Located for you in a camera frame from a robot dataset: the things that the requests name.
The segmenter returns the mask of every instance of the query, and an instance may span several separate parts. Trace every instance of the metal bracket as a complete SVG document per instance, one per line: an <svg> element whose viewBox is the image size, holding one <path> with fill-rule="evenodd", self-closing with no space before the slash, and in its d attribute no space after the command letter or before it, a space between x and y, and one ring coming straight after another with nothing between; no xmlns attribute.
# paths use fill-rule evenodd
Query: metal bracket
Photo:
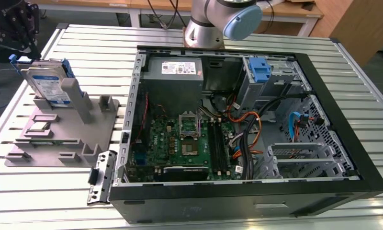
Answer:
<svg viewBox="0 0 383 230"><path fill-rule="evenodd" d="M87 205L109 204L109 188L112 185L112 173L116 163L117 152L109 150L97 157L96 167L89 173L88 183L91 184Z"/></svg>

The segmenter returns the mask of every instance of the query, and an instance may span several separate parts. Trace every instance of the ram slot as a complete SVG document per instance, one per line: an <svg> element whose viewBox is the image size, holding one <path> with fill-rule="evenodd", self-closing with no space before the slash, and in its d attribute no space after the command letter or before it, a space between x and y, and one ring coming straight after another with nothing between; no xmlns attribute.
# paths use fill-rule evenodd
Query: ram slot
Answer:
<svg viewBox="0 0 383 230"><path fill-rule="evenodd" d="M222 124L216 123L214 129L216 129L216 142L217 142L217 159L220 162L220 169L222 172L228 171L228 159L225 155L225 148L224 148L224 132L222 132Z"/></svg>
<svg viewBox="0 0 383 230"><path fill-rule="evenodd" d="M228 161L224 148L224 132L221 128L221 123L210 122L208 124L208 134L213 172L226 172Z"/></svg>
<svg viewBox="0 0 383 230"><path fill-rule="evenodd" d="M212 161L212 170L217 173L220 169L220 164L217 161L217 151L216 151L216 131L214 131L214 123L208 123L208 135L209 135L209 148L210 148L210 161Z"/></svg>

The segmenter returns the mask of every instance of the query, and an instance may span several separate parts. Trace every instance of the blue drive bay latch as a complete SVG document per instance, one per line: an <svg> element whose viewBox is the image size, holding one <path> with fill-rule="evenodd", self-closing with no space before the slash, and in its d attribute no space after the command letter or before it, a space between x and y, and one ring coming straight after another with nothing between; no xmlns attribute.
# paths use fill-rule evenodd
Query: blue drive bay latch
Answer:
<svg viewBox="0 0 383 230"><path fill-rule="evenodd" d="M254 81L257 83L265 83L269 81L272 76L272 67L268 64L265 58L250 57L250 70L254 75Z"/></svg>

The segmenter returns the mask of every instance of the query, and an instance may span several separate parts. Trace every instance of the metal case frame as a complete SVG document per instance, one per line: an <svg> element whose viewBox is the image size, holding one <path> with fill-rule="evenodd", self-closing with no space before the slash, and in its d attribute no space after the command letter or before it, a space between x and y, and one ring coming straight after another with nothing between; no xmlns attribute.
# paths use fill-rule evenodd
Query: metal case frame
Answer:
<svg viewBox="0 0 383 230"><path fill-rule="evenodd" d="M355 199L370 198L383 193L383 178L306 54L156 46L139 46L139 49L148 51L140 52L140 55L145 56L153 52L168 57L188 56L188 54L222 57L293 56L333 124L330 129L338 134L342 147L355 167L355 174L361 179L325 182L119 186L119 181L123 180L120 175L125 169L116 168L109 200L129 223L317 215ZM137 59L135 63L133 82L140 78L144 65L141 61ZM131 140L132 122L128 112L131 112L131 105L135 106L136 91L137 84L133 84L123 129L123 143L127 145ZM120 164L127 162L123 155L119 155L117 162ZM286 208L285 204L296 207L296 210L281 212L280 208Z"/></svg>

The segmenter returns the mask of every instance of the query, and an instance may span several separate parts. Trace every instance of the green circuit board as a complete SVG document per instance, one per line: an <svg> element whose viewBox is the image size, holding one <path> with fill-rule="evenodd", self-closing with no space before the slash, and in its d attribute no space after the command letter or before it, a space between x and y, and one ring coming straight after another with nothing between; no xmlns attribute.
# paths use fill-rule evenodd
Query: green circuit board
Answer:
<svg viewBox="0 0 383 230"><path fill-rule="evenodd" d="M208 139L208 121L200 121L200 136L197 140L193 137L180 137L180 120L168 119L165 117L155 120L151 127L149 148L145 156L145 163L137 169L137 180L140 182L153 181L153 171L156 167L167 166L204 166L209 168L208 180L233 180L236 176L232 172L228 147L226 159L228 159L228 173L218 175L212 171L212 158L210 147ZM230 123L224 122L222 125L224 137L233 132L233 126ZM196 120L182 120L182 130L194 131Z"/></svg>

